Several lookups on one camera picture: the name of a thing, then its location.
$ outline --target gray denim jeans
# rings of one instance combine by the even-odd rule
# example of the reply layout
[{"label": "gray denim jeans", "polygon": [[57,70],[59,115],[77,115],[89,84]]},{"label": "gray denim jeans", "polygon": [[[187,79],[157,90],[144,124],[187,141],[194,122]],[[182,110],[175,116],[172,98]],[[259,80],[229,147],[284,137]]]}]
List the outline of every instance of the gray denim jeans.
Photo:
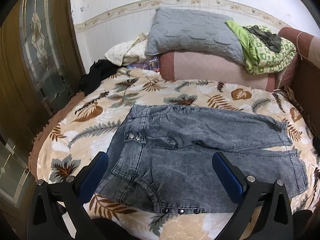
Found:
[{"label": "gray denim jeans", "polygon": [[285,183],[289,198],[308,187],[306,169],[290,146],[287,123],[206,107],[134,105],[108,148],[109,167],[97,193],[149,212],[234,212],[212,168],[222,151],[244,175]]}]

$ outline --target metal screw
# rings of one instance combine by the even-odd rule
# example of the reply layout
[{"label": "metal screw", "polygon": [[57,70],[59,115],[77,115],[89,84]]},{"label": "metal screw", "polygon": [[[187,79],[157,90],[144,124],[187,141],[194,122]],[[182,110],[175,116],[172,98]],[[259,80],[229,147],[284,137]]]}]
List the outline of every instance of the metal screw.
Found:
[{"label": "metal screw", "polygon": [[74,180],[75,180],[75,176],[72,176],[72,175],[66,178],[66,182],[73,182]]},{"label": "metal screw", "polygon": [[43,180],[43,179],[38,179],[38,180],[37,180],[37,185],[38,185],[38,186],[42,186],[43,183],[44,183],[44,180]]},{"label": "metal screw", "polygon": [[277,180],[277,184],[278,184],[279,186],[283,186],[284,183],[283,183],[282,180],[278,179],[278,180]]},{"label": "metal screw", "polygon": [[255,182],[256,178],[254,176],[249,175],[247,177],[247,180],[250,181],[250,182]]}]

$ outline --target black clothing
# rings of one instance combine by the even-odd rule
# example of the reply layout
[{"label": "black clothing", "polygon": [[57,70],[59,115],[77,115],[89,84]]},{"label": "black clothing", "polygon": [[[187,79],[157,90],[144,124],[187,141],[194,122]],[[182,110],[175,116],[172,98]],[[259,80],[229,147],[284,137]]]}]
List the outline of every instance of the black clothing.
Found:
[{"label": "black clothing", "polygon": [[100,59],[93,63],[89,73],[84,75],[79,82],[79,91],[83,91],[87,96],[95,91],[101,84],[101,81],[116,74],[119,66],[112,64],[106,59]]}]

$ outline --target pink pillow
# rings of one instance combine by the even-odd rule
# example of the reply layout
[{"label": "pink pillow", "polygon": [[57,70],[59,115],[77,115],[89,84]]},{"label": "pink pillow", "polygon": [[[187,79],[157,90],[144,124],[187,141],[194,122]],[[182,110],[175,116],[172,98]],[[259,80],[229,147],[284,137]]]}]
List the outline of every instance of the pink pillow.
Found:
[{"label": "pink pillow", "polygon": [[159,58],[164,80],[203,79],[233,83],[272,92],[275,74],[251,75],[245,67],[227,59],[199,52],[168,52]]}]

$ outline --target leaf-patterned bedspread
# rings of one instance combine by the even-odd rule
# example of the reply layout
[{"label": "leaf-patterned bedspread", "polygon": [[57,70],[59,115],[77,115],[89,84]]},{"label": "leaf-patterned bedspread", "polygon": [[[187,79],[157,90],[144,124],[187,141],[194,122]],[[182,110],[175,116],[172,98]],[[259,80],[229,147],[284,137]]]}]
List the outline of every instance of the leaf-patterned bedspread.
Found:
[{"label": "leaf-patterned bedspread", "polygon": [[[312,135],[301,114],[286,95],[251,89],[235,84],[205,80],[165,82],[159,73],[127,70],[104,80],[61,121],[42,146],[37,163],[37,176],[49,183],[76,175],[99,151],[106,152],[111,139],[133,104],[178,104],[264,114],[288,122],[293,147],[305,162],[309,187],[292,199],[293,212],[311,209],[319,200],[318,155],[312,146]],[[287,150],[291,147],[274,147]],[[99,195],[85,204],[89,215],[112,219],[130,234],[141,239],[214,239],[232,214],[171,215],[154,214],[114,203]],[[253,228],[260,209],[257,208],[245,235]]]}]

